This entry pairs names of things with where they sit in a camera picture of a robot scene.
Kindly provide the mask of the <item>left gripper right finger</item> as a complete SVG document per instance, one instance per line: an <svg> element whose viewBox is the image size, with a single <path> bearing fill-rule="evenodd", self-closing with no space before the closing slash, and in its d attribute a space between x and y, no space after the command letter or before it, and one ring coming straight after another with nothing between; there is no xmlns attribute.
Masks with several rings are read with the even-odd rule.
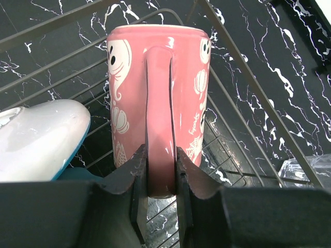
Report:
<svg viewBox="0 0 331 248"><path fill-rule="evenodd" d="M181 247L330 247L330 193L225 187L177 150Z"/></svg>

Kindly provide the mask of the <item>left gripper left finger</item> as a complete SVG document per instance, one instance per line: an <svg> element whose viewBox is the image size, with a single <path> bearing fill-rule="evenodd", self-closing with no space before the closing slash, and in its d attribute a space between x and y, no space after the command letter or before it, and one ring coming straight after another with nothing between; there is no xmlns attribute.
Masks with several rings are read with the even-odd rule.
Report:
<svg viewBox="0 0 331 248"><path fill-rule="evenodd" d="M140 146L99 182L1 184L1 247L141 247L146 168Z"/></svg>

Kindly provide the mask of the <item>white watermelon plate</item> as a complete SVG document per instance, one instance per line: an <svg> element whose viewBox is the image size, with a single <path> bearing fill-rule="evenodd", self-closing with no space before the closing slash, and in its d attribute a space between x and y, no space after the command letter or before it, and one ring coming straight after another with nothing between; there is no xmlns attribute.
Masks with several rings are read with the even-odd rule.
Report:
<svg viewBox="0 0 331 248"><path fill-rule="evenodd" d="M1 112L1 182L57 179L85 140L88 109L75 100L55 100Z"/></svg>

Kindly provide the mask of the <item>pink mug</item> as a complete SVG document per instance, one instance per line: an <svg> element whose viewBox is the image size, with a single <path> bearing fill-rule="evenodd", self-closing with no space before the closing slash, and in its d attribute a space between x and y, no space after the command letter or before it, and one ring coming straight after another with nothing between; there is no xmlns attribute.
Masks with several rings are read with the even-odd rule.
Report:
<svg viewBox="0 0 331 248"><path fill-rule="evenodd" d="M188 26L123 25L107 38L114 164L145 145L152 198L175 194L177 148L201 163L211 51Z"/></svg>

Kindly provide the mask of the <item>teal scalloped plate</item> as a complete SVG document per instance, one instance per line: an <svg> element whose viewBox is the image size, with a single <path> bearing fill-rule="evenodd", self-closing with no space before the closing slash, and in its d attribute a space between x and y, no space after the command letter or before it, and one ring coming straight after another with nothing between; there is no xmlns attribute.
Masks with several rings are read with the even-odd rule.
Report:
<svg viewBox="0 0 331 248"><path fill-rule="evenodd" d="M94 175L81 167L65 169L58 177L58 180L92 180Z"/></svg>

